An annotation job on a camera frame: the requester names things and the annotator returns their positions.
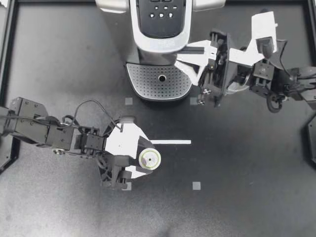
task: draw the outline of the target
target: black cable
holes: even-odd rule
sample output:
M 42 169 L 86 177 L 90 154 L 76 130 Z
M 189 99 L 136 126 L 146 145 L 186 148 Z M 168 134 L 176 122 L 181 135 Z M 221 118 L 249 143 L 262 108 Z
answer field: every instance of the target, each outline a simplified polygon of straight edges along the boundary
M 78 113 L 78 110 L 79 108 L 83 105 L 83 104 L 86 104 L 88 102 L 94 102 L 96 103 L 101 109 L 102 111 L 110 118 L 111 122 L 114 124 L 115 127 L 117 127 L 118 129 L 121 129 L 114 121 L 114 119 L 110 116 L 110 114 L 107 112 L 107 110 L 101 105 L 101 103 L 99 101 L 96 101 L 96 100 L 86 100 L 86 101 L 83 101 L 81 104 L 79 104 L 75 110 L 75 114 L 73 116 L 73 119 L 71 120 L 71 122 L 67 125 L 63 125 L 63 126 L 57 126 L 57 128 L 66 128 L 66 127 L 75 127 L 75 128 L 78 128 L 80 126 L 74 126 L 74 123 L 76 123 L 75 121 L 76 120 L 76 117 L 77 117 L 77 113 Z M 45 126 L 51 126 L 52 124 L 50 123 L 46 123 L 46 122 L 42 122 L 40 121 L 39 119 L 36 119 L 36 118 L 31 118 L 31 117 L 27 117 L 27 116 L 0 116 L 0 119 L 26 119 L 26 120 L 30 120 L 30 121 L 33 121 L 33 122 L 37 122 L 39 124 L 42 124 L 42 125 L 45 125 Z
M 283 48 L 281 50 L 281 54 L 280 54 L 280 63 L 281 63 L 281 66 L 283 68 L 283 70 L 286 72 L 286 74 L 290 77 L 291 74 L 288 72 L 287 69 L 285 69 L 285 66 L 283 65 L 283 62 L 282 62 L 282 55 L 283 55 L 283 52 L 285 50 L 285 47 L 287 45 L 287 40 L 286 39 L 277 39 L 277 42 L 283 42 Z M 297 79 L 314 79 L 316 77 L 316 73 L 313 73 L 313 74 L 310 74 L 308 76 L 304 76 L 304 77 L 297 77 Z
M 287 45 L 287 40 L 286 40 L 286 39 L 277 39 L 277 42 L 282 42 L 282 43 L 284 43 L 284 44 L 283 44 L 283 47 L 282 47 L 282 50 L 281 50 L 281 53 L 280 53 L 280 58 L 279 58 L 279 60 L 280 60 L 280 64 L 281 64 L 283 70 L 285 71 L 285 73 L 286 73 L 289 77 L 291 77 L 291 74 L 288 72 L 288 70 L 285 68 L 285 66 L 284 66 L 284 64 L 283 64 L 283 62 L 282 62 L 282 56 L 283 56 L 285 47 L 286 47 L 286 45 Z
M 74 119 L 73 119 L 73 120 L 71 121 L 71 123 L 68 124 L 67 126 L 72 126 L 72 125 L 73 125 L 73 123 L 75 122 L 75 119 L 76 119 L 76 117 L 77 117 L 77 113 L 78 113 L 79 108 L 80 108 L 82 105 L 84 105 L 84 104 L 86 104 L 86 103 L 89 103 L 89 102 L 94 102 L 95 104 L 97 104 L 97 105 L 101 108 L 101 110 L 110 118 L 111 122 L 115 125 L 115 127 L 117 127 L 118 129 L 120 129 L 120 127 L 115 123 L 114 119 L 111 117 L 111 115 L 108 113 L 108 111 L 107 111 L 107 110 L 102 106 L 102 104 L 101 104 L 99 101 L 97 101 L 97 100 L 86 100 L 86 101 L 83 101 L 81 104 L 79 104 L 79 105 L 77 106 L 76 110 L 75 110 Z

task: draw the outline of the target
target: metal frame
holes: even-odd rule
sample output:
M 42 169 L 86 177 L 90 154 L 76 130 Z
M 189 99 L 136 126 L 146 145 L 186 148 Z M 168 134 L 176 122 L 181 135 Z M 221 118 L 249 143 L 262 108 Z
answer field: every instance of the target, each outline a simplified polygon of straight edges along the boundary
M 226 4 L 238 3 L 260 3 L 260 2 L 278 2 L 278 3 L 291 3 L 300 2 L 306 8 L 306 19 L 308 20 L 309 28 L 312 31 L 310 41 L 312 46 L 312 55 L 316 55 L 316 5 L 314 0 L 227 0 Z M 20 3 L 91 3 L 95 4 L 95 0 L 9 0 L 7 6 L 6 19 L 3 30 L 3 37 L 1 42 L 1 55 L 0 55 L 0 106 L 5 105 L 6 85 L 8 81 L 8 73 L 10 69 L 11 52 L 14 42 L 14 34 L 16 27 L 16 19 L 18 15 L 18 8 Z M 0 174 L 14 163 L 18 157 L 19 141 L 12 140 L 11 152 L 7 154 L 9 161 L 5 166 L 0 166 Z

